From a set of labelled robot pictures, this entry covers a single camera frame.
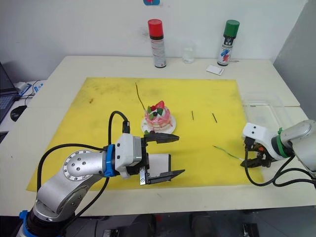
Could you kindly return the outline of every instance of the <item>label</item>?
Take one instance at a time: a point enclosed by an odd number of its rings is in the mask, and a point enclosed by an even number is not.
[[[166,66],[166,56],[164,53],[163,39],[159,39],[159,40],[151,39],[150,42],[152,45],[155,66],[158,68],[165,67]]]
[[[233,49],[233,38],[223,37],[222,47],[217,59],[217,62],[221,65],[228,65],[229,59],[231,58],[232,49]]]

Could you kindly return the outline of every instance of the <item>green wire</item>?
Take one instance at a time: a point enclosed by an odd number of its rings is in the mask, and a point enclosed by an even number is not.
[[[236,159],[239,159],[239,160],[243,161],[243,159],[242,159],[242,158],[239,158],[239,157],[236,157],[236,156],[234,156],[234,155],[230,154],[228,151],[226,151],[226,150],[225,150],[225,149],[223,149],[223,148],[216,147],[216,146],[214,146],[214,145],[213,145],[213,147],[215,147],[215,148],[217,148],[217,149],[222,150],[223,152],[225,152],[226,154],[230,155],[231,157],[234,157],[234,158],[236,158]]]

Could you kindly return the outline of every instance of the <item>white card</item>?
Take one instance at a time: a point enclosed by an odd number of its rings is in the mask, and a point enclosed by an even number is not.
[[[224,71],[224,68],[216,67],[214,65],[209,65],[206,71],[217,74],[217,75],[221,75]]]

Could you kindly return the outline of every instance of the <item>cake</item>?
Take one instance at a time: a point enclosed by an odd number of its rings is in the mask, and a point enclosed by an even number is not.
[[[148,106],[145,111],[147,127],[150,131],[163,132],[172,127],[171,114],[169,109],[160,101],[156,105]]]

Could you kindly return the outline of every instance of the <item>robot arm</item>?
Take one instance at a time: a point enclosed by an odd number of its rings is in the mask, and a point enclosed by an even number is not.
[[[316,178],[316,122],[302,121],[278,133],[247,123],[242,136],[248,151],[257,158],[248,160],[248,167],[270,167],[271,162],[296,155],[308,172]]]
[[[58,173],[41,186],[31,212],[20,213],[24,223],[18,236],[58,236],[73,218],[90,187],[103,177],[120,175],[128,179],[131,175],[140,174],[140,185],[170,181],[184,170],[151,177],[146,146],[151,141],[166,143],[177,140],[179,137],[172,134],[155,133],[140,138],[123,133],[115,144],[105,147],[104,151],[73,152]]]

